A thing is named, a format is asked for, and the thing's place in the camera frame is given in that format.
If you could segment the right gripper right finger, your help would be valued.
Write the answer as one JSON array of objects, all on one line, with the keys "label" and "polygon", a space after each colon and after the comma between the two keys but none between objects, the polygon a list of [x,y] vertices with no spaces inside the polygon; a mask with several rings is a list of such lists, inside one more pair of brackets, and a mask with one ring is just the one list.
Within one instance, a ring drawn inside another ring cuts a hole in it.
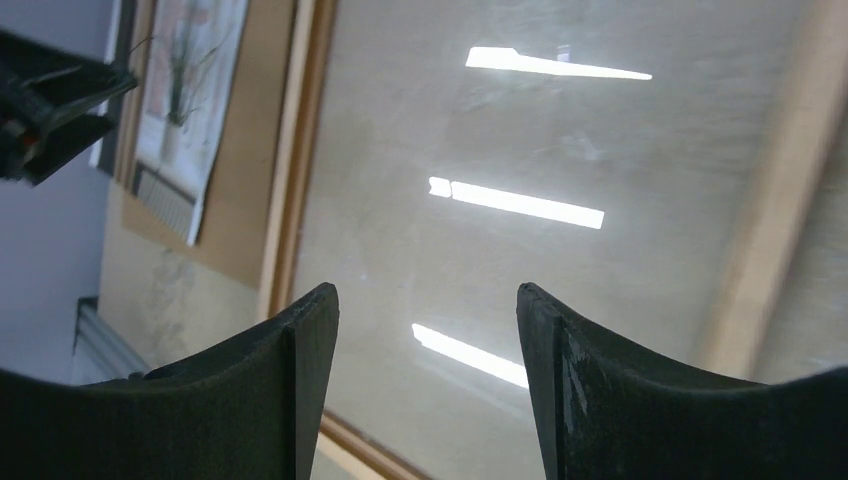
[{"label": "right gripper right finger", "polygon": [[843,479],[847,371],[775,385],[676,361],[536,284],[517,326],[550,479]]}]

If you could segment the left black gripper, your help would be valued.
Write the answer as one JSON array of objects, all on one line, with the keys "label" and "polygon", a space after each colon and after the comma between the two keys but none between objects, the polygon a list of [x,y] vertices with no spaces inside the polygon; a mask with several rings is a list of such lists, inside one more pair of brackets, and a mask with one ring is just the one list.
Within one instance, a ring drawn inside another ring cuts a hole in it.
[{"label": "left black gripper", "polygon": [[1,178],[45,181],[115,129],[98,108],[137,85],[128,70],[53,60],[43,45],[2,31]]}]

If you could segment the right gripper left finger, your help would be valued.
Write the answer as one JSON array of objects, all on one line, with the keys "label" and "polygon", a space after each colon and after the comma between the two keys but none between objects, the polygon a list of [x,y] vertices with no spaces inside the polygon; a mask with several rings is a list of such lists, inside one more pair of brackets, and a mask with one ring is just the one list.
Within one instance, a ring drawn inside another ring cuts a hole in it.
[{"label": "right gripper left finger", "polygon": [[5,479],[307,479],[339,326],[323,283],[276,316],[127,379],[1,375]]}]

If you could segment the plant photo print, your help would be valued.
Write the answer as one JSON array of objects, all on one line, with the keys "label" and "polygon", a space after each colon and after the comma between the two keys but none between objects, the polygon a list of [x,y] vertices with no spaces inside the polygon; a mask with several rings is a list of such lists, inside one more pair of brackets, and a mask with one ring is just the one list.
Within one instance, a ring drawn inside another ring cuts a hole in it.
[{"label": "plant photo print", "polygon": [[100,108],[117,127],[89,164],[181,242],[199,235],[223,135],[245,1],[116,1],[106,57],[138,85]]}]

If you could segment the brown backing board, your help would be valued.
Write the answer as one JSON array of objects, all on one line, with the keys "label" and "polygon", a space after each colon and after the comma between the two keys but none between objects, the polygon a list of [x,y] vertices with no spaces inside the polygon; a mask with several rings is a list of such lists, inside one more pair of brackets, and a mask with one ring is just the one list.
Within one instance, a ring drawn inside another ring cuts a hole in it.
[{"label": "brown backing board", "polygon": [[195,244],[181,242],[117,186],[124,228],[253,288],[262,269],[295,5],[291,1],[245,2],[248,12],[223,135]]}]

